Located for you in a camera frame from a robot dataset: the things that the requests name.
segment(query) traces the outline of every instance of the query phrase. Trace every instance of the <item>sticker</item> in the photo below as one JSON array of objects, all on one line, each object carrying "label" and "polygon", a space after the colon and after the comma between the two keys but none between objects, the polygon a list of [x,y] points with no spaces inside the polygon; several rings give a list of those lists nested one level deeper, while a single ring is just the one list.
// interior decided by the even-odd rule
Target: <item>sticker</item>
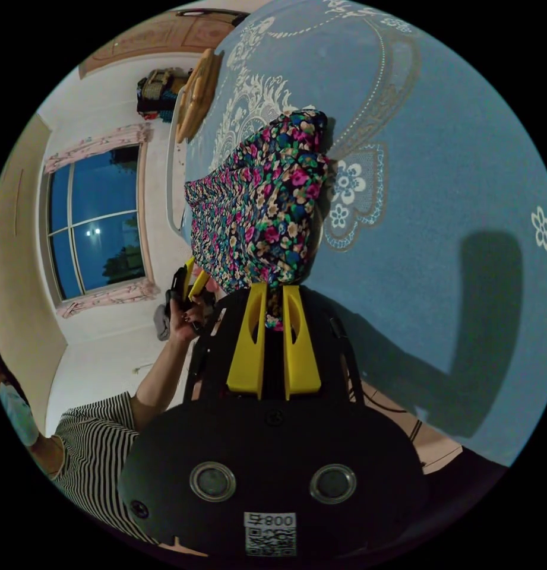
[{"label": "sticker", "polygon": [[297,556],[294,512],[245,512],[244,527],[248,556]]}]

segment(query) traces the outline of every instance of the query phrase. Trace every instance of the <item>face mask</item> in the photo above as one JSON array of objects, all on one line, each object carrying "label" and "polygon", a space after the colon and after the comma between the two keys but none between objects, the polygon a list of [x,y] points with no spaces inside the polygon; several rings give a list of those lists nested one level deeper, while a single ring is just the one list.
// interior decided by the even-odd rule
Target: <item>face mask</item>
[{"label": "face mask", "polygon": [[13,386],[3,382],[0,384],[0,402],[20,441],[26,447],[34,445],[40,432],[31,414],[30,406],[24,402]]}]

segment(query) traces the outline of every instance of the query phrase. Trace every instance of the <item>blue bedspread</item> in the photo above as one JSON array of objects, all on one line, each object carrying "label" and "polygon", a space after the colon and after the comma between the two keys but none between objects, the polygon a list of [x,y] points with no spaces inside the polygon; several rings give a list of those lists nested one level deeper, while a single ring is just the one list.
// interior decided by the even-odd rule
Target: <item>blue bedspread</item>
[{"label": "blue bedspread", "polygon": [[284,110],[324,111],[337,173],[305,284],[371,385],[510,465],[547,402],[547,172],[518,119],[443,44],[353,2],[275,0],[222,50],[186,179]]}]

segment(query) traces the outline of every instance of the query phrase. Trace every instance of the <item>woman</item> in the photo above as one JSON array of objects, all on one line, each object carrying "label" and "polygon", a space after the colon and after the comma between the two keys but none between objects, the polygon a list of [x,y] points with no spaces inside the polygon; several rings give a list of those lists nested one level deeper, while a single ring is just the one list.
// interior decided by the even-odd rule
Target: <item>woman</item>
[{"label": "woman", "polygon": [[[188,347],[196,337],[191,323],[203,320],[203,303],[200,299],[196,302],[184,313],[171,301],[170,337],[133,397],[125,392],[72,408],[63,414],[50,438],[39,432],[26,395],[0,355],[0,401],[36,464],[80,509],[150,544],[158,542],[132,520],[118,495],[117,484],[133,442],[151,420],[168,408],[175,395]],[[182,547],[178,539],[174,546],[159,546],[205,556]]]}]

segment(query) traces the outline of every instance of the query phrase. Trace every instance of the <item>yellow clamp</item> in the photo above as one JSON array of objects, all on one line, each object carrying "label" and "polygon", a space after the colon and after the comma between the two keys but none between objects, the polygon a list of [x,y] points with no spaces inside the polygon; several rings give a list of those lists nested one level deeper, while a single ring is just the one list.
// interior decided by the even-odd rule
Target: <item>yellow clamp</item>
[{"label": "yellow clamp", "polygon": [[298,285],[283,288],[283,337],[285,398],[318,392],[321,377]]},{"label": "yellow clamp", "polygon": [[192,301],[192,297],[196,297],[196,295],[199,295],[202,292],[202,289],[205,288],[206,283],[208,283],[208,280],[210,279],[210,276],[205,272],[205,271],[201,271],[200,275],[196,278],[196,281],[194,281],[194,285],[192,286],[192,289],[190,290],[190,293],[188,293],[188,287],[190,285],[190,279],[192,277],[192,271],[194,270],[194,258],[191,257],[186,263],[186,277],[184,279],[184,290],[182,292],[182,298],[185,300],[186,297],[188,297],[190,299],[190,301]]},{"label": "yellow clamp", "polygon": [[[267,284],[253,283],[249,290],[244,320],[227,377],[227,387],[232,392],[256,394],[258,400],[261,399],[263,387],[266,300]],[[256,327],[257,338],[254,342]]]}]

